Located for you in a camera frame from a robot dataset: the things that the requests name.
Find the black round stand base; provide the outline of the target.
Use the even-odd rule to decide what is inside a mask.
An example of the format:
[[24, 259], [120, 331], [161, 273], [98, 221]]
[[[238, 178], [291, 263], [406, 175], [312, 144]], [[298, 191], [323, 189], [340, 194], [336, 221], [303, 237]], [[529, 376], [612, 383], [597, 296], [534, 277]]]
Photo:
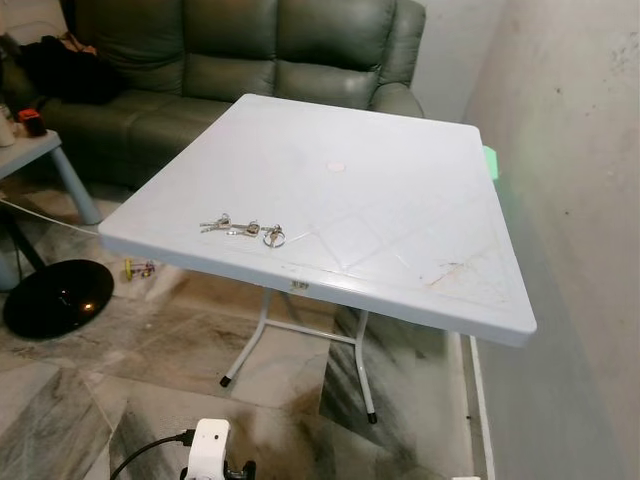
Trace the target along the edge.
[[3, 321], [26, 339], [52, 339], [90, 323], [113, 297], [114, 276], [106, 266], [87, 259], [47, 265], [10, 291]]

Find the grey side table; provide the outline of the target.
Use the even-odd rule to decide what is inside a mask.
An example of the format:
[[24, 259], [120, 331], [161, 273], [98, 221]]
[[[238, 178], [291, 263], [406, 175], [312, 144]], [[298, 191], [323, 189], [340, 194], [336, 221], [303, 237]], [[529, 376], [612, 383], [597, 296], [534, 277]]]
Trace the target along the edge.
[[[79, 220], [86, 227], [97, 225], [102, 220], [102, 214], [95, 202], [93, 202], [90, 192], [84, 187], [84, 183], [73, 168], [72, 164], [61, 148], [61, 140], [58, 132], [49, 131], [46, 136], [31, 138], [28, 136], [18, 136], [5, 129], [0, 129], [0, 180], [9, 177], [10, 174], [18, 172], [23, 166], [28, 166], [40, 157], [50, 156], [52, 165], [58, 169], [59, 177], [63, 182], [67, 193], [72, 198], [73, 204], [76, 205], [79, 214]], [[0, 198], [0, 207], [5, 207], [10, 212], [20, 211], [52, 224], [60, 225], [79, 232], [96, 236], [96, 230], [87, 230], [79, 227], [78, 224], [69, 224], [54, 218], [49, 218], [41, 212], [36, 212], [15, 205], [13, 202]]]

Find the orange and black device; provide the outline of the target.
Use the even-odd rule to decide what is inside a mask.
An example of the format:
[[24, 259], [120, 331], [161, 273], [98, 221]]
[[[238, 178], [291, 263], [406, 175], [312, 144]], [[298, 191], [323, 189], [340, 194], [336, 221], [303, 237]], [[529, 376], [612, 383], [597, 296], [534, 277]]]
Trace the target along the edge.
[[44, 137], [49, 133], [49, 129], [47, 129], [44, 119], [42, 119], [42, 116], [36, 109], [27, 108], [19, 110], [17, 118], [19, 123], [23, 125], [23, 128], [26, 129], [28, 137]]

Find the small yellow toy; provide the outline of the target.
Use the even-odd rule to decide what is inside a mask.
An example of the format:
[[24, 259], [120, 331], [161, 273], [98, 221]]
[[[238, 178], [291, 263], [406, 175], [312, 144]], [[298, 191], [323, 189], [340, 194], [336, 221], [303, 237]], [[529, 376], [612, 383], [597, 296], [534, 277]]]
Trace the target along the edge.
[[124, 280], [125, 282], [133, 282], [136, 279], [150, 278], [155, 274], [156, 264], [151, 260], [134, 261], [133, 259], [125, 259], [124, 261]]

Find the white folding table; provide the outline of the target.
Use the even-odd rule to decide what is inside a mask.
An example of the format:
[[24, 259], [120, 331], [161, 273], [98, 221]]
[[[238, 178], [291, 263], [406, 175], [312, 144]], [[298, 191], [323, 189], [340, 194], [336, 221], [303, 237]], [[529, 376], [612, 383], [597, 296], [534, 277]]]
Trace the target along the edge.
[[[346, 164], [329, 172], [326, 164]], [[282, 225], [287, 243], [201, 233], [221, 214]], [[247, 93], [99, 224], [106, 250], [352, 308], [367, 420], [371, 314], [524, 346], [536, 324], [477, 128]]]

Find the green leather sofa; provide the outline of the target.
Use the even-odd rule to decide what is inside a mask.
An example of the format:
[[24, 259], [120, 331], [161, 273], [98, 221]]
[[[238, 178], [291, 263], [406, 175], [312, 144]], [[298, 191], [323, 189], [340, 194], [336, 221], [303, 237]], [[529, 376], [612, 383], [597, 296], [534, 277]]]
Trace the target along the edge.
[[421, 116], [415, 0], [68, 0], [72, 33], [122, 74], [106, 104], [41, 95], [0, 61], [0, 99], [33, 108], [79, 177], [137, 189], [247, 93]]

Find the black stand pole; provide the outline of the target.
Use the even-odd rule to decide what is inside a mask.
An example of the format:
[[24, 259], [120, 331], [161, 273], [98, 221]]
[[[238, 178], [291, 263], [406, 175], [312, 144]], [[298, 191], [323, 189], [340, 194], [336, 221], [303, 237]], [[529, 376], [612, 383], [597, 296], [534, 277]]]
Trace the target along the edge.
[[12, 212], [6, 210], [5, 207], [0, 207], [0, 227], [3, 227], [5, 232], [9, 234], [15, 248], [26, 257], [28, 264], [32, 266], [33, 270], [38, 271], [46, 268], [45, 261], [38, 256], [36, 248], [32, 246], [26, 234], [20, 229]]

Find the black clothing pile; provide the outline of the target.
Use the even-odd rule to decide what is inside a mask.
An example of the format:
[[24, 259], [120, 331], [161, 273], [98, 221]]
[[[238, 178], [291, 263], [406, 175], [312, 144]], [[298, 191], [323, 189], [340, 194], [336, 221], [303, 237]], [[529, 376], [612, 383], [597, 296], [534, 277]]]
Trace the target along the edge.
[[65, 102], [106, 104], [125, 88], [122, 74], [105, 60], [92, 52], [73, 51], [52, 36], [19, 46], [17, 64], [38, 93]]

